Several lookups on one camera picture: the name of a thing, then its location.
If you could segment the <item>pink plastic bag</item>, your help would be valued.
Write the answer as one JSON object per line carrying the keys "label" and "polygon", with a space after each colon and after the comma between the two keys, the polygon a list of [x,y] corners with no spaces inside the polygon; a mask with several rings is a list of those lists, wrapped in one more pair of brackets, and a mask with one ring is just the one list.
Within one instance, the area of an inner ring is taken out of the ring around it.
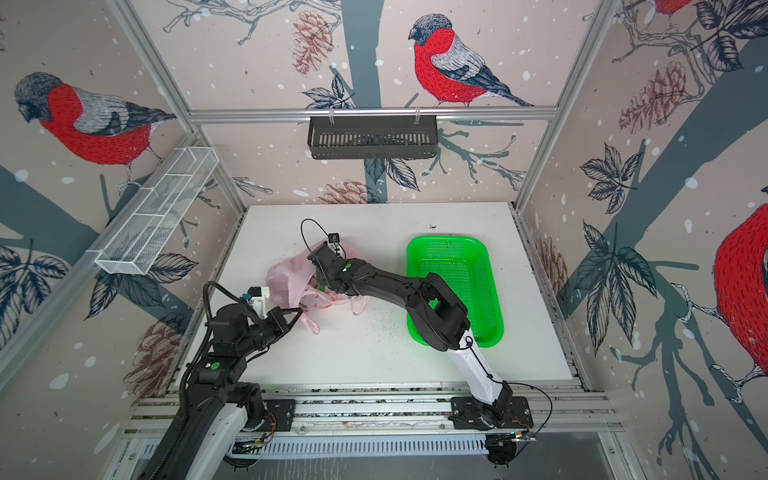
{"label": "pink plastic bag", "polygon": [[348,306],[353,315],[360,315],[368,305],[367,296],[349,296],[322,287],[314,265],[302,254],[272,266],[266,274],[271,301],[283,309],[300,308],[299,318],[311,333],[320,333],[312,314],[337,306]]}

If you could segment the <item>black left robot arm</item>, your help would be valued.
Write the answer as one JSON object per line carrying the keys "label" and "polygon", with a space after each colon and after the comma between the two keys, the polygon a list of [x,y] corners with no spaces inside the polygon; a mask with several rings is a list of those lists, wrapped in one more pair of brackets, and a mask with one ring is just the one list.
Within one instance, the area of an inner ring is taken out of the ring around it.
{"label": "black left robot arm", "polygon": [[241,376],[301,314],[275,307],[261,317],[241,301],[208,320],[208,338],[182,375],[177,414],[141,479],[211,479],[242,431],[258,434],[264,445],[291,430],[296,402],[266,400],[259,384]]}

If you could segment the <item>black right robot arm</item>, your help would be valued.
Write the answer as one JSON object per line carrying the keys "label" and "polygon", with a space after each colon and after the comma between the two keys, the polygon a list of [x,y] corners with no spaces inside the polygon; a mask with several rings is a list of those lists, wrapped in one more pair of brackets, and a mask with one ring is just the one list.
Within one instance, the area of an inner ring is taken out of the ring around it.
{"label": "black right robot arm", "polygon": [[329,290],[373,297],[405,309],[427,345],[451,357],[471,393],[450,416],[455,428],[487,431],[503,427],[511,414],[512,388],[495,377],[471,331],[468,308],[442,277],[434,273],[425,278],[406,277],[384,271],[362,259],[345,259],[326,242],[312,250],[308,260]]}

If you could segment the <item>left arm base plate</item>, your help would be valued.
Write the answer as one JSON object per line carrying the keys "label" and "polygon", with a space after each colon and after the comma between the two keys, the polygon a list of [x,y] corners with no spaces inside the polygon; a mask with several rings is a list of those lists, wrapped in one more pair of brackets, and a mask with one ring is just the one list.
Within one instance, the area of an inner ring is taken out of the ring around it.
{"label": "left arm base plate", "polygon": [[258,432],[290,432],[295,416],[296,401],[292,399],[267,399],[263,401],[264,412],[258,424]]}

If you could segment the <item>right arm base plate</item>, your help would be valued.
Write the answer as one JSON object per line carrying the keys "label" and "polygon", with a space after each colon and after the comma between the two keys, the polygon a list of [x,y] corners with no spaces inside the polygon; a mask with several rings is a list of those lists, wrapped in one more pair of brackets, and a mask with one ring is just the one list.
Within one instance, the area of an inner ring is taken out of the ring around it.
{"label": "right arm base plate", "polygon": [[532,430],[534,422],[528,400],[515,396],[504,410],[497,410],[473,397],[452,397],[448,419],[456,430]]}

